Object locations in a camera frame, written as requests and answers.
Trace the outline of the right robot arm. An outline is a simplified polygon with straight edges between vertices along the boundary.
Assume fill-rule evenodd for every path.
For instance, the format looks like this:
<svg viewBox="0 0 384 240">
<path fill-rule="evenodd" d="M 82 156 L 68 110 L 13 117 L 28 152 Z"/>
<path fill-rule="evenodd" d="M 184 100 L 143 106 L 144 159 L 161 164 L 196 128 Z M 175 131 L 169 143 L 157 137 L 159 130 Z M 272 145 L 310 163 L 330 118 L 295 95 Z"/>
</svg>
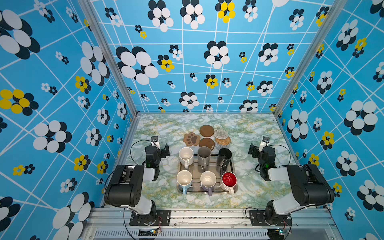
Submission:
<svg viewBox="0 0 384 240">
<path fill-rule="evenodd" d="M 301 209 L 322 206 L 334 201 L 334 190 L 316 165 L 285 165 L 277 167 L 276 149 L 271 146 L 256 147 L 250 144 L 249 155 L 258 160 L 255 171 L 267 182 L 287 182 L 291 192 L 267 203 L 265 222 L 276 226 Z"/>
</svg>

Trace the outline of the round brown coaster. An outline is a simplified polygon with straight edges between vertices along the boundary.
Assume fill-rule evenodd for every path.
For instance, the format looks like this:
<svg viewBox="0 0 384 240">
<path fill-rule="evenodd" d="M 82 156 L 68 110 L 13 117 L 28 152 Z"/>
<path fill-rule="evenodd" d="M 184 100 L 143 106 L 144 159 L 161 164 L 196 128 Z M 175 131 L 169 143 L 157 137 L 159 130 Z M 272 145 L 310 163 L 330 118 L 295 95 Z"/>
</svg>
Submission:
<svg viewBox="0 0 384 240">
<path fill-rule="evenodd" d="M 213 151 L 215 148 L 215 141 L 211 138 L 203 138 L 200 140 L 199 147 L 207 147 Z"/>
<path fill-rule="evenodd" d="M 200 128 L 200 135 L 202 135 L 205 138 L 211 137 L 214 135 L 214 128 L 210 125 L 203 125 Z"/>
</svg>

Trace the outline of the woven rattan coaster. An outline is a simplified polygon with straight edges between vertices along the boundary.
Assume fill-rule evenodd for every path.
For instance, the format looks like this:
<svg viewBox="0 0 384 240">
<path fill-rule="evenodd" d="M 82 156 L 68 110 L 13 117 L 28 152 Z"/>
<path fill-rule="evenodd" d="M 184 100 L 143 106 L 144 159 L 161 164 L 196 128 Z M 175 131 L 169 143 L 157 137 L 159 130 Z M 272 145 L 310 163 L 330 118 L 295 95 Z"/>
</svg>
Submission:
<svg viewBox="0 0 384 240">
<path fill-rule="evenodd" d="M 227 146 L 231 143 L 231 138 L 230 137 L 227 137 L 225 139 L 215 138 L 215 141 L 217 144 L 219 144 L 221 146 Z"/>
</svg>

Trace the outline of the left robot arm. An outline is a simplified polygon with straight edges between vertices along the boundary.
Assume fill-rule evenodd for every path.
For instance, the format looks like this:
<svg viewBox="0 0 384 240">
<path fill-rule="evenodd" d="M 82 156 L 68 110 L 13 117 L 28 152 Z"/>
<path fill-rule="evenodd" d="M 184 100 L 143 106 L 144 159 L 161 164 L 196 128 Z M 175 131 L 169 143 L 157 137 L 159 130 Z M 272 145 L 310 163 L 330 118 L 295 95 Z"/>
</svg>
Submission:
<svg viewBox="0 0 384 240">
<path fill-rule="evenodd" d="M 131 226 L 169 225 L 164 222 L 169 210 L 157 210 L 153 200 L 142 195 L 143 182 L 156 181 L 160 173 L 160 162 L 170 155 L 169 145 L 163 149 L 152 142 L 145 147 L 144 165 L 118 165 L 105 189 L 105 203 L 117 208 L 131 210 Z"/>
</svg>

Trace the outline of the clear glass patterned coaster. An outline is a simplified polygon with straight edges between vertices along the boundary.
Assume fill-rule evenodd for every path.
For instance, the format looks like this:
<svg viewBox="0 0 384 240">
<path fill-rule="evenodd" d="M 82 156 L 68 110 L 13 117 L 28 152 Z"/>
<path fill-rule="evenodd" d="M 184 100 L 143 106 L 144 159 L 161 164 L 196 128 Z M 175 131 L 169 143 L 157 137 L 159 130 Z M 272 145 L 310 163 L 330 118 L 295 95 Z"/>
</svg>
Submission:
<svg viewBox="0 0 384 240">
<path fill-rule="evenodd" d="M 225 130 L 218 129 L 218 130 L 215 130 L 214 137 L 219 140 L 225 140 L 229 137 L 229 134 Z"/>
</svg>

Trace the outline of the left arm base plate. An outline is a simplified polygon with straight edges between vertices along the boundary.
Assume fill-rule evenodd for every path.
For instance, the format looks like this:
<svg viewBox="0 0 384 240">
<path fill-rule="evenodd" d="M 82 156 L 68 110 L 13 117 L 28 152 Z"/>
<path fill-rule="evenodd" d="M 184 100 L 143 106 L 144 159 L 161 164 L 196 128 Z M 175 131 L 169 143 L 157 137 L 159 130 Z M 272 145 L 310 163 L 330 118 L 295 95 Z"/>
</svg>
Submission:
<svg viewBox="0 0 384 240">
<path fill-rule="evenodd" d="M 171 210 L 156 210 L 148 215 L 131 214 L 130 226 L 169 226 Z"/>
</svg>

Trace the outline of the round brown coaster front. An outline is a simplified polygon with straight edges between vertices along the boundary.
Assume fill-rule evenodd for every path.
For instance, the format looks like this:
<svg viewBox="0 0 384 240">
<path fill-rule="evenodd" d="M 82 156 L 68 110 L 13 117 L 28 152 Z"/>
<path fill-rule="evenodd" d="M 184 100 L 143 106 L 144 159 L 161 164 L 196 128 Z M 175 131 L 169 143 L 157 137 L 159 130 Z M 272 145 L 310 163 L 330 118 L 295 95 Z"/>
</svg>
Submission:
<svg viewBox="0 0 384 240">
<path fill-rule="evenodd" d="M 203 138 L 200 140 L 199 147 L 207 147 L 213 151 L 215 148 L 215 141 L 211 138 Z"/>
</svg>

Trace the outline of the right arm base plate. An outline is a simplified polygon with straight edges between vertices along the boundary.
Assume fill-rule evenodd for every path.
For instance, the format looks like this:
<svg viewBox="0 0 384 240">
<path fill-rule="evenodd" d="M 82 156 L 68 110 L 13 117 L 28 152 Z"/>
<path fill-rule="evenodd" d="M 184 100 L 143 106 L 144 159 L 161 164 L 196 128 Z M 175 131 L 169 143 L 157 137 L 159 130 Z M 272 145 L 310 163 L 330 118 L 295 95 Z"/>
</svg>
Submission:
<svg viewBox="0 0 384 240">
<path fill-rule="evenodd" d="M 292 225 L 292 218 L 288 215 L 278 215 L 274 212 L 250 210 L 249 218 L 253 227 L 284 227 Z"/>
</svg>

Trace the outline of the paw print wooden coaster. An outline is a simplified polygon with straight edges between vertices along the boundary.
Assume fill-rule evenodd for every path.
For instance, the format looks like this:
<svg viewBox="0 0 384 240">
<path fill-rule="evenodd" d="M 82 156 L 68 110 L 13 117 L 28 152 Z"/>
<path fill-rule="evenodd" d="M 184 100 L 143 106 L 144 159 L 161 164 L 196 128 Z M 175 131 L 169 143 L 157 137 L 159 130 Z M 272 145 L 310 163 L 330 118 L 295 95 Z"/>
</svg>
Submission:
<svg viewBox="0 0 384 240">
<path fill-rule="evenodd" d="M 200 144 L 201 137 L 193 132 L 184 135 L 183 142 L 187 147 L 198 146 Z"/>
</svg>

